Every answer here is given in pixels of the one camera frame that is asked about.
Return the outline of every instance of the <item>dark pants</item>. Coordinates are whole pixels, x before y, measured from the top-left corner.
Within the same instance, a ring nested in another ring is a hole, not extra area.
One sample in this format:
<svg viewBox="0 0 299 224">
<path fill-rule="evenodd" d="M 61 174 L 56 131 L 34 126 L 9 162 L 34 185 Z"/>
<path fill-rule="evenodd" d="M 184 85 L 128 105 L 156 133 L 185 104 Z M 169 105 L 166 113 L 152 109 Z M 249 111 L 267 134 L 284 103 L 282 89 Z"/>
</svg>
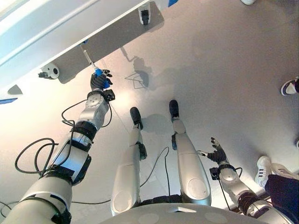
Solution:
<svg viewBox="0 0 299 224">
<path fill-rule="evenodd" d="M 278 175 L 269 175 L 265 190 L 271 197 L 273 207 L 299 223 L 299 181 Z"/>
<path fill-rule="evenodd" d="M 295 90 L 296 92 L 299 92 L 299 79 L 295 82 Z"/>
</svg>

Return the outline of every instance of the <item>shoe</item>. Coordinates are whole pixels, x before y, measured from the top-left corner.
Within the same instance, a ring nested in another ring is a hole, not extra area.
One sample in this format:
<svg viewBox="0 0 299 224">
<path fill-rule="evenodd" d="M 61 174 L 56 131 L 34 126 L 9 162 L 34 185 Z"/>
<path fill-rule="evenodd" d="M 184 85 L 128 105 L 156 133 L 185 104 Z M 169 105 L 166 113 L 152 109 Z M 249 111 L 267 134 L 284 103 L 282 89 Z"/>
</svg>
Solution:
<svg viewBox="0 0 299 224">
<path fill-rule="evenodd" d="M 272 172 L 278 176 L 283 176 L 285 178 L 296 179 L 299 181 L 299 175 L 293 174 L 290 170 L 288 170 L 285 166 L 272 163 Z"/>
<path fill-rule="evenodd" d="M 173 118 L 178 118 L 178 102 L 173 99 L 169 102 L 169 112 L 171 114 L 171 121 L 173 122 Z"/>
<path fill-rule="evenodd" d="M 256 0 L 241 0 L 241 2 L 243 2 L 245 5 L 252 5 Z"/>
<path fill-rule="evenodd" d="M 263 155 L 256 163 L 258 172 L 255 177 L 255 182 L 261 187 L 265 188 L 268 181 L 268 175 L 272 174 L 271 160 L 268 156 Z"/>
<path fill-rule="evenodd" d="M 137 107 L 132 107 L 130 109 L 131 118 L 133 120 L 134 125 L 139 124 L 140 130 L 143 129 L 143 124 L 141 122 L 141 116 Z"/>
<path fill-rule="evenodd" d="M 295 82 L 298 80 L 298 76 L 293 80 L 287 81 L 280 89 L 280 92 L 283 96 L 295 94 L 297 91 L 295 89 Z"/>
</svg>

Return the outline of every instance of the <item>black cable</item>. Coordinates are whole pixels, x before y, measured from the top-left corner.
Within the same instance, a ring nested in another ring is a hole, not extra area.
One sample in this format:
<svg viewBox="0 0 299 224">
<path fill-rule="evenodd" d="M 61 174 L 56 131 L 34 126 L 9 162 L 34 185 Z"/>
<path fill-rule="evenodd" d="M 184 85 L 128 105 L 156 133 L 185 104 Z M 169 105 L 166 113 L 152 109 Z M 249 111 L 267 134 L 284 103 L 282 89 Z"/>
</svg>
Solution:
<svg viewBox="0 0 299 224">
<path fill-rule="evenodd" d="M 11 210 L 11 207 L 9 206 L 9 204 L 6 204 L 6 203 L 4 203 L 4 202 L 1 202 L 1 201 L 0 201 L 0 203 L 4 205 L 4 206 L 0 209 L 0 214 L 1 214 L 4 218 L 6 218 L 6 216 L 2 213 L 2 209 L 3 209 L 4 207 L 8 207 L 8 208 Z"/>
<path fill-rule="evenodd" d="M 143 182 L 143 184 L 140 185 L 140 187 L 142 187 L 143 185 L 145 185 L 145 183 L 149 180 L 151 174 L 153 173 L 153 171 L 154 171 L 154 169 L 155 169 L 155 166 L 156 166 L 156 164 L 157 164 L 157 162 L 158 162 L 158 159 L 160 158 L 161 154 L 162 154 L 162 153 L 165 151 L 165 149 L 167 149 L 167 148 L 169 148 L 169 147 L 168 147 L 168 146 L 165 147 L 165 148 L 160 152 L 159 156 L 156 158 L 154 167 L 153 167 L 153 169 L 151 170 L 151 172 L 150 172 L 148 178 L 145 180 L 145 182 Z"/>
<path fill-rule="evenodd" d="M 109 103 L 109 102 L 108 102 L 108 106 L 109 106 L 109 109 L 110 109 L 110 120 L 109 120 L 108 124 L 103 125 L 102 127 L 107 127 L 108 125 L 110 125 L 111 120 L 112 120 L 112 110 L 111 110 L 111 106 L 110 106 L 110 103 Z"/>
<path fill-rule="evenodd" d="M 241 172 L 240 172 L 240 174 L 239 174 L 239 178 L 240 178 L 241 175 L 242 175 L 242 172 L 243 172 L 243 168 L 242 168 L 242 167 L 238 167 L 238 168 L 236 168 L 235 170 L 238 170 L 238 169 L 241 169 Z"/>
<path fill-rule="evenodd" d="M 168 146 L 165 147 L 165 148 L 161 151 L 161 153 L 159 154 L 159 156 L 156 158 L 154 167 L 152 168 L 152 170 L 151 170 L 151 172 L 150 172 L 148 178 L 145 180 L 145 182 L 144 182 L 143 184 L 140 185 L 140 187 L 142 187 L 143 185 L 145 185 L 145 183 L 149 180 L 149 178 L 150 178 L 150 176 L 152 175 L 152 173 L 153 173 L 153 171 L 154 171 L 154 169 L 155 169 L 155 166 L 156 166 L 156 164 L 157 164 L 157 162 L 158 162 L 158 160 L 159 160 L 161 154 L 165 151 L 165 149 L 168 149 L 167 154 L 166 154 L 166 156 L 164 157 L 164 159 L 165 159 L 164 161 L 165 161 L 165 170 L 166 170 L 166 174 L 167 174 L 168 192 L 169 192 L 169 195 L 170 195 L 169 178 L 168 178 L 167 166 L 166 166 L 166 157 L 167 157 L 167 155 L 168 155 L 168 153 L 169 153 L 169 147 L 168 147 Z M 90 203 L 90 202 L 72 202 L 72 203 L 78 203 L 78 204 L 104 204 L 104 203 L 107 203 L 107 202 L 110 202 L 110 201 L 111 201 L 111 199 L 106 200 L 106 201 L 103 201 L 103 202 L 95 202 L 95 203 Z"/>
<path fill-rule="evenodd" d="M 35 157 L 34 157 L 34 167 L 36 168 L 36 171 L 38 171 L 38 172 L 40 172 L 40 170 L 39 170 L 39 168 L 38 168 L 38 166 L 37 166 L 37 158 L 38 158 L 38 155 L 39 155 L 39 153 L 40 153 L 40 151 L 44 148 L 44 147 L 46 147 L 46 146 L 50 146 L 50 145 L 52 145 L 52 143 L 48 143 L 48 144 L 44 144 L 42 147 L 40 147 L 38 150 L 37 150 L 37 152 L 36 152 L 36 155 L 35 155 Z"/>
<path fill-rule="evenodd" d="M 220 184 L 220 187 L 221 187 L 221 190 L 222 190 L 222 193 L 223 193 L 223 196 L 224 196 L 226 205 L 228 206 L 228 210 L 230 210 L 229 205 L 228 205 L 228 202 L 227 202 L 226 197 L 225 197 L 225 194 L 224 194 L 224 191 L 223 191 L 223 188 L 222 188 L 222 185 L 221 185 L 221 182 L 220 182 L 220 180 L 218 180 L 218 181 L 219 181 L 219 184 Z"/>
<path fill-rule="evenodd" d="M 169 186 L 169 178 L 168 178 L 168 172 L 167 172 L 167 166 L 166 166 L 166 157 L 169 153 L 169 147 L 166 156 L 164 157 L 164 162 L 165 162 L 165 171 L 166 171 L 166 176 L 167 176 L 167 184 L 168 184 L 168 196 L 170 196 L 170 186 Z"/>
<path fill-rule="evenodd" d="M 80 102 L 78 102 L 78 103 L 76 103 L 76 104 L 74 104 L 74 105 L 72 105 L 72 106 L 66 108 L 66 109 L 61 113 L 61 117 L 62 117 L 62 119 L 64 120 L 64 122 L 63 122 L 64 124 L 69 125 L 69 126 L 73 126 L 73 124 L 71 124 L 67 119 L 65 119 L 65 117 L 64 117 L 64 113 L 65 113 L 67 110 L 71 109 L 72 107 L 77 106 L 78 104 L 81 104 L 81 103 L 83 103 L 83 102 L 86 101 L 86 100 L 87 100 L 87 99 L 81 100 Z"/>
<path fill-rule="evenodd" d="M 45 145 L 42 146 L 41 148 L 39 148 L 38 153 L 39 153 L 44 147 L 45 147 Z M 166 154 L 166 156 L 164 157 L 164 162 L 165 162 L 165 171 L 166 171 L 167 182 L 168 182 L 168 193 L 169 193 L 169 195 L 170 195 L 169 177 L 168 177 L 167 165 L 166 165 L 166 157 L 167 157 L 167 155 L 168 155 L 168 153 L 169 153 L 169 147 L 168 147 L 168 146 L 165 147 L 165 148 L 161 151 L 161 153 L 159 154 L 159 156 L 156 158 L 154 167 L 152 168 L 152 170 L 151 170 L 151 172 L 150 172 L 148 178 L 145 180 L 145 182 L 144 182 L 143 184 L 140 185 L 140 187 L 142 187 L 143 185 L 145 185 L 145 183 L 149 180 L 149 178 L 151 177 L 151 175 L 152 175 L 152 173 L 153 173 L 153 171 L 154 171 L 154 169 L 155 169 L 155 167 L 156 167 L 156 164 L 157 164 L 157 162 L 158 162 L 158 160 L 159 160 L 161 154 L 162 154 L 166 149 L 168 149 L 168 150 L 167 150 L 167 154 Z M 92 203 L 92 202 L 91 202 L 91 203 L 90 203 L 90 202 L 76 202 L 76 201 L 72 201 L 72 203 L 77 203 L 77 204 L 104 204 L 104 203 L 107 203 L 107 202 L 110 202 L 110 201 L 111 201 L 111 199 L 106 200 L 106 201 L 103 201 L 103 202 L 94 202 L 94 203 Z M 11 210 L 11 208 L 10 208 L 8 205 L 9 205 L 9 204 L 13 204 L 13 203 L 17 203 L 17 202 L 18 202 L 18 201 L 16 201 L 16 202 L 11 202 L 11 203 L 8 203 L 8 204 L 4 204 L 4 203 L 3 203 L 4 206 L 0 209 L 1 215 L 2 215 L 3 217 L 6 217 L 6 216 L 4 216 L 3 213 L 2 213 L 2 209 L 3 209 L 5 206 L 7 206 L 7 207 Z"/>
<path fill-rule="evenodd" d="M 31 147 L 32 145 L 34 145 L 34 144 L 36 144 L 36 143 L 38 143 L 38 142 L 40 142 L 40 141 L 44 141 L 44 140 L 49 140 L 49 141 L 51 141 L 51 142 L 52 142 L 52 148 L 51 148 L 51 151 L 50 151 L 50 153 L 49 153 L 47 162 L 45 163 L 44 170 L 43 170 L 42 172 L 45 173 L 45 172 L 47 172 L 47 171 L 50 170 L 50 169 L 45 169 L 45 168 L 47 167 L 47 165 L 48 165 L 48 163 L 49 163 L 49 160 L 50 160 L 50 158 L 51 158 L 51 156 L 52 156 L 52 153 L 53 153 L 53 151 L 54 151 L 55 142 L 54 142 L 54 140 L 51 139 L 51 138 L 42 138 L 42 139 L 36 140 L 36 141 L 32 142 L 31 144 L 29 144 L 28 146 L 26 146 L 26 147 L 25 147 L 25 148 L 18 154 L 17 158 L 15 159 L 14 167 L 16 168 L 16 170 L 18 170 L 18 171 L 21 172 L 21 173 L 25 173 L 25 174 L 41 174 L 40 171 L 26 171 L 26 170 L 22 170 L 22 169 L 20 169 L 20 168 L 18 167 L 18 161 L 19 161 L 20 157 L 22 156 L 22 154 L 23 154 L 29 147 Z"/>
<path fill-rule="evenodd" d="M 110 202 L 110 201 L 111 201 L 111 199 L 103 201 L 103 202 L 72 202 L 72 203 L 77 203 L 77 204 L 104 204 L 104 203 L 107 203 L 107 202 Z"/>
</svg>

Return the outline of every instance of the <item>floor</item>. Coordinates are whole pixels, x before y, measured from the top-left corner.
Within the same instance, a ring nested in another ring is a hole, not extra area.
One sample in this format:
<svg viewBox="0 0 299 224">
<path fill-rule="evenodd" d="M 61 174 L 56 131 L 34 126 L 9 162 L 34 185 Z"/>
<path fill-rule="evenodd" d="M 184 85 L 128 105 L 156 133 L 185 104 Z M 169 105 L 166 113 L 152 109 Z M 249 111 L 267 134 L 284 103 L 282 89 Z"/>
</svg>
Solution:
<svg viewBox="0 0 299 224">
<path fill-rule="evenodd" d="M 230 163 L 243 167 L 241 180 L 256 193 L 263 191 L 254 182 L 261 155 L 298 173 L 299 150 L 294 144 L 299 137 L 299 95 L 280 94 L 281 85 L 299 70 L 298 1 L 257 0 L 248 7 L 239 0 L 181 0 L 154 15 L 151 27 L 145 28 L 131 19 L 136 16 L 133 12 L 100 33 L 99 38 L 106 37 L 100 43 L 89 43 L 91 55 L 99 59 L 96 64 L 111 70 L 116 100 L 111 102 L 111 125 L 94 139 L 92 163 L 83 182 L 73 188 L 73 200 L 110 198 L 120 155 L 128 145 L 132 106 L 139 108 L 144 124 L 148 158 L 141 162 L 141 182 L 147 178 L 157 155 L 171 147 L 168 102 L 174 98 L 195 148 L 211 152 L 209 139 L 216 137 Z M 39 138 L 59 142 L 69 131 L 60 122 L 61 111 L 90 91 L 93 70 L 86 68 L 79 49 L 71 53 L 56 61 L 62 68 L 59 81 L 28 74 L 18 83 L 24 96 L 1 106 L 1 201 L 20 199 L 37 179 L 15 170 L 18 153 Z M 68 62 L 72 72 L 66 71 Z M 78 105 L 66 116 L 77 118 L 83 108 Z M 34 169 L 35 150 L 25 153 L 22 168 Z M 46 155 L 41 154 L 40 166 Z M 211 185 L 212 206 L 227 208 L 218 182 L 209 175 L 216 163 L 201 161 Z M 167 168 L 171 193 L 179 194 L 177 154 L 172 149 Z M 167 191 L 162 157 L 140 197 L 145 200 Z M 73 224 L 96 224 L 111 217 L 108 203 L 73 204 L 71 213 Z"/>
</svg>

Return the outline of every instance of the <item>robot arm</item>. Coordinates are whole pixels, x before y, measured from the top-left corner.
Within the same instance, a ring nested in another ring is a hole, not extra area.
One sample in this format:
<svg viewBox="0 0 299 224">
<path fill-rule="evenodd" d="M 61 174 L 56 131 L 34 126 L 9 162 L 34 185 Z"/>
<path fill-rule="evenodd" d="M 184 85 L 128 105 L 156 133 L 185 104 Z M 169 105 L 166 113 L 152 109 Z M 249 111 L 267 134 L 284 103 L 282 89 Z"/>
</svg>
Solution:
<svg viewBox="0 0 299 224">
<path fill-rule="evenodd" d="M 103 91 L 102 88 L 108 73 L 108 70 L 104 70 L 99 77 L 93 75 L 93 91 L 87 96 L 85 109 L 78 122 L 58 145 L 47 172 L 29 188 L 4 224 L 71 222 L 71 187 L 83 180 L 91 162 L 88 151 L 93 138 L 104 123 L 108 102 L 115 99 L 112 90 Z"/>
<path fill-rule="evenodd" d="M 271 224 L 292 224 L 293 222 L 273 208 L 267 201 L 260 199 L 239 178 L 235 168 L 229 164 L 226 154 L 219 142 L 211 138 L 213 153 L 200 151 L 200 154 L 218 163 L 218 168 L 212 168 L 213 180 L 220 180 L 223 189 L 229 194 L 234 204 L 244 215 Z"/>
</svg>

